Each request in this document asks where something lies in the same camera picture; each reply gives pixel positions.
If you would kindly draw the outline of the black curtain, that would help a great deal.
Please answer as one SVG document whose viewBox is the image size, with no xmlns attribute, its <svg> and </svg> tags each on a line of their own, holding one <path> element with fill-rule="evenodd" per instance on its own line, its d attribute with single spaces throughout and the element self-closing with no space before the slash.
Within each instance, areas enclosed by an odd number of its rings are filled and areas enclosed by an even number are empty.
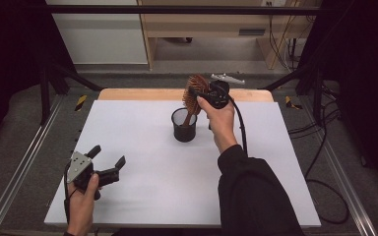
<svg viewBox="0 0 378 236">
<path fill-rule="evenodd" d="M 301 62 L 320 63 L 340 85 L 340 106 L 363 155 L 378 170 L 378 0 L 323 0 Z"/>
<path fill-rule="evenodd" d="M 45 4 L 45 0 L 0 0 L 0 125 L 12 95 L 38 84 L 37 62 L 11 13 L 24 5 Z"/>
</svg>

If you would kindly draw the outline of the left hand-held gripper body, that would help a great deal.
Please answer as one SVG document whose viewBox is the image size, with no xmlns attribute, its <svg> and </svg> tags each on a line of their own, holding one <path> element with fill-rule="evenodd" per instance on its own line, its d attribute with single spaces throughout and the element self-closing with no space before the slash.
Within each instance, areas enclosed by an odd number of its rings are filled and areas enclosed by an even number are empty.
<svg viewBox="0 0 378 236">
<path fill-rule="evenodd" d="M 74 183 L 79 189 L 86 190 L 94 173 L 99 177 L 98 185 L 100 187 L 119 181 L 119 170 L 115 167 L 96 171 L 94 170 L 93 159 L 86 157 L 86 154 L 75 151 L 71 157 L 66 182 Z"/>
</svg>

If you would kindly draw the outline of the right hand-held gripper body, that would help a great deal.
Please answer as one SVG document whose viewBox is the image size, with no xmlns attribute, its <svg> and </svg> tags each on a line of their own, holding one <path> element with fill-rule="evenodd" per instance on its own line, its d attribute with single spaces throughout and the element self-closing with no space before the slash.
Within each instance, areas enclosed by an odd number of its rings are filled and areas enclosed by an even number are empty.
<svg viewBox="0 0 378 236">
<path fill-rule="evenodd" d="M 211 74 L 212 81 L 208 91 L 208 102 L 215 109 L 224 108 L 229 102 L 229 85 L 244 85 L 244 80 L 238 80 L 227 74 Z"/>
</svg>

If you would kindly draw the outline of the person's right hand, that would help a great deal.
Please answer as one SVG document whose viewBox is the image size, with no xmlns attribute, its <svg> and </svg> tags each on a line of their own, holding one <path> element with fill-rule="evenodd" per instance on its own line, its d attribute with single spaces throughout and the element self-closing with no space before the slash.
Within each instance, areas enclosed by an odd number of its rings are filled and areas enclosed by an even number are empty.
<svg viewBox="0 0 378 236">
<path fill-rule="evenodd" d="M 214 134 L 214 140 L 220 153 L 237 144 L 233 132 L 234 108 L 231 103 L 222 109 L 215 109 L 203 97 L 198 96 L 199 106 L 206 112 Z"/>
</svg>

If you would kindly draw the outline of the person's left hand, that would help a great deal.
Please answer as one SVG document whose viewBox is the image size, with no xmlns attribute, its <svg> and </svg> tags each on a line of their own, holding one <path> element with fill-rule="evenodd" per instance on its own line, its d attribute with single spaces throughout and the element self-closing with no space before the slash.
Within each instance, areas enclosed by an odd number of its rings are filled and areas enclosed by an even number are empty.
<svg viewBox="0 0 378 236">
<path fill-rule="evenodd" d="M 70 222 L 85 223 L 93 220 L 95 206 L 95 192 L 98 190 L 99 177 L 93 174 L 87 189 L 82 193 L 73 183 L 68 185 L 68 197 L 70 200 Z"/>
</svg>

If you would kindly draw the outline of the light wooden desk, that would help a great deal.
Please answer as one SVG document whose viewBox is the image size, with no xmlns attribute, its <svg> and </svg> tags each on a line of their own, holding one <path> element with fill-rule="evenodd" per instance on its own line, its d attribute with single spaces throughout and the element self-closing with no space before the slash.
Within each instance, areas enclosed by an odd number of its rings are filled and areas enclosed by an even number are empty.
<svg viewBox="0 0 378 236">
<path fill-rule="evenodd" d="M 137 0 L 140 6 L 263 7 L 263 0 Z M 286 0 L 285 7 L 303 7 L 308 0 Z M 304 16 L 143 14 L 146 39 L 161 37 L 250 37 L 259 43 L 270 70 L 280 64 L 285 42 L 305 38 L 312 24 Z"/>
</svg>

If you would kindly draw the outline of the black mesh pen holder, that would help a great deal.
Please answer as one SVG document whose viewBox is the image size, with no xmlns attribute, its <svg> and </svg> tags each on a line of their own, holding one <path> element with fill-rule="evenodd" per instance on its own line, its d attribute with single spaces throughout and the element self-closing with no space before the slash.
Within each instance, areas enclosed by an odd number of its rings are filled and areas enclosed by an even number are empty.
<svg viewBox="0 0 378 236">
<path fill-rule="evenodd" d="M 189 114 L 187 109 L 182 107 L 171 114 L 174 138 L 182 143 L 191 142 L 196 136 L 197 116 Z"/>
</svg>

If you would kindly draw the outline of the light wooden table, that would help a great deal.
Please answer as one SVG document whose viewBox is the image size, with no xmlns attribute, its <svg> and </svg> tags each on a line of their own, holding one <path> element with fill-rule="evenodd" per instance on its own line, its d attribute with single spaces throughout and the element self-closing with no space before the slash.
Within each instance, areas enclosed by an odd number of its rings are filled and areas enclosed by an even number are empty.
<svg viewBox="0 0 378 236">
<path fill-rule="evenodd" d="M 183 88 L 105 88 L 98 100 L 177 100 L 183 97 Z M 268 90 L 233 88 L 229 94 L 235 101 L 273 102 Z"/>
</svg>

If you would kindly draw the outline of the metal floor rail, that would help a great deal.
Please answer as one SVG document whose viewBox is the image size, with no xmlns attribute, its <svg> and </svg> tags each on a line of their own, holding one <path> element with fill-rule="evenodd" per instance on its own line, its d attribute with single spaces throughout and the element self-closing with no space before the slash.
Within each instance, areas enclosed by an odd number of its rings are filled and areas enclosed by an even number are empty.
<svg viewBox="0 0 378 236">
<path fill-rule="evenodd" d="M 378 236 L 370 217 L 329 141 L 325 141 L 324 151 L 339 189 L 348 204 L 348 209 L 359 234 L 361 236 Z"/>
<path fill-rule="evenodd" d="M 15 173 L 13 174 L 10 182 L 8 183 L 5 191 L 0 197 L 0 225 L 5 218 L 14 198 L 18 194 L 34 160 L 37 156 L 42 143 L 44 142 L 48 131 L 50 130 L 55 117 L 57 116 L 60 106 L 64 101 L 64 95 L 56 95 L 50 107 L 50 113 L 47 120 L 39 126 L 29 147 L 27 148 L 24 156 L 19 163 Z"/>
</svg>

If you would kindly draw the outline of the black frame strut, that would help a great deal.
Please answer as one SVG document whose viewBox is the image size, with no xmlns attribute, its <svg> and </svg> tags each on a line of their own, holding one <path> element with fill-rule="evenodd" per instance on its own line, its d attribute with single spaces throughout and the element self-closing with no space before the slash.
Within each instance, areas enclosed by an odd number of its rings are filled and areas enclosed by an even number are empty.
<svg viewBox="0 0 378 236">
<path fill-rule="evenodd" d="M 298 95 L 306 95 L 313 91 L 312 116 L 316 123 L 322 125 L 322 85 L 323 78 L 319 66 L 313 63 L 306 63 L 295 71 L 281 79 L 264 87 L 264 90 L 273 91 L 280 86 L 298 79 L 295 91 Z"/>
<path fill-rule="evenodd" d="M 70 78 L 93 91 L 102 91 L 100 87 L 80 76 L 77 72 L 66 69 L 58 64 L 41 65 L 39 67 L 39 84 L 41 94 L 41 121 L 43 125 L 50 117 L 49 85 L 52 85 L 57 94 L 67 94 L 70 87 L 65 79 Z"/>
</svg>

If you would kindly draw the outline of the wooden hairbrush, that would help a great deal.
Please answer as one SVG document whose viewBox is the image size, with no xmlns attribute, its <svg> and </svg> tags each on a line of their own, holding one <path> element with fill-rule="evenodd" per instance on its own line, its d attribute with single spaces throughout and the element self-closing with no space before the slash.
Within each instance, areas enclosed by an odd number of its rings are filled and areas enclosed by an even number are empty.
<svg viewBox="0 0 378 236">
<path fill-rule="evenodd" d="M 188 127 L 191 117 L 200 113 L 200 106 L 197 102 L 197 96 L 201 93 L 207 93 L 209 90 L 208 81 L 201 75 L 190 76 L 183 92 L 182 101 L 187 109 L 187 115 L 183 126 Z"/>
</svg>

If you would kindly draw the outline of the yellow black tape strip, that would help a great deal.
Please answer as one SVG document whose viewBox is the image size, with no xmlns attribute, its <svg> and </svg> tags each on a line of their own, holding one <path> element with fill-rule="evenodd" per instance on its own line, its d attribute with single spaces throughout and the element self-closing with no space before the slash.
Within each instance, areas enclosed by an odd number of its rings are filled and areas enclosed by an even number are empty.
<svg viewBox="0 0 378 236">
<path fill-rule="evenodd" d="M 82 109 L 82 107 L 83 107 L 83 105 L 84 105 L 86 99 L 87 99 L 87 96 L 86 96 L 86 95 L 81 95 L 81 96 L 79 97 L 78 102 L 77 102 L 77 104 L 76 104 L 76 106 L 75 106 L 75 111 L 80 111 L 80 110 Z"/>
<path fill-rule="evenodd" d="M 285 106 L 287 108 L 293 108 L 293 109 L 296 109 L 296 110 L 303 109 L 303 107 L 301 105 L 293 104 L 292 101 L 291 101 L 291 98 L 289 96 L 285 97 Z"/>
</svg>

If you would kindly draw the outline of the black horizontal frame bar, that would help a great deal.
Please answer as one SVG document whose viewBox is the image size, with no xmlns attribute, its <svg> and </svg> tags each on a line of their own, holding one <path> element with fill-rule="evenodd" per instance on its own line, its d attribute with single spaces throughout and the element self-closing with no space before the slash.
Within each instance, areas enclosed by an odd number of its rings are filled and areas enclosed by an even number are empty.
<svg viewBox="0 0 378 236">
<path fill-rule="evenodd" d="M 130 6 L 130 5 L 48 5 L 43 9 L 57 14 L 185 14 L 185 15 L 294 15 L 323 13 L 320 8 L 226 7 L 226 6 Z"/>
</svg>

